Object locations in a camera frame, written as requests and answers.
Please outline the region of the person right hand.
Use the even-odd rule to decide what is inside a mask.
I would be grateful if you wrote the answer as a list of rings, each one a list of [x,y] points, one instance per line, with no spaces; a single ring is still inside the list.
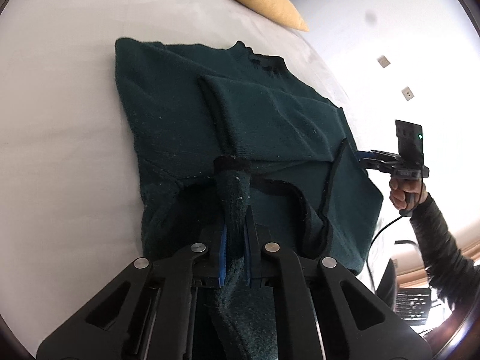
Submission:
[[[422,180],[400,180],[391,178],[390,200],[399,211],[412,211],[425,202],[428,193]]]

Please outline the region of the person right forearm dark sleeve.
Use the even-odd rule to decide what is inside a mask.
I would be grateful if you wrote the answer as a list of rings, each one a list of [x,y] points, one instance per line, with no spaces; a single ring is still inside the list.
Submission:
[[[465,257],[449,232],[446,220],[433,197],[417,206],[410,218],[429,285],[451,310],[479,291],[479,267]]]

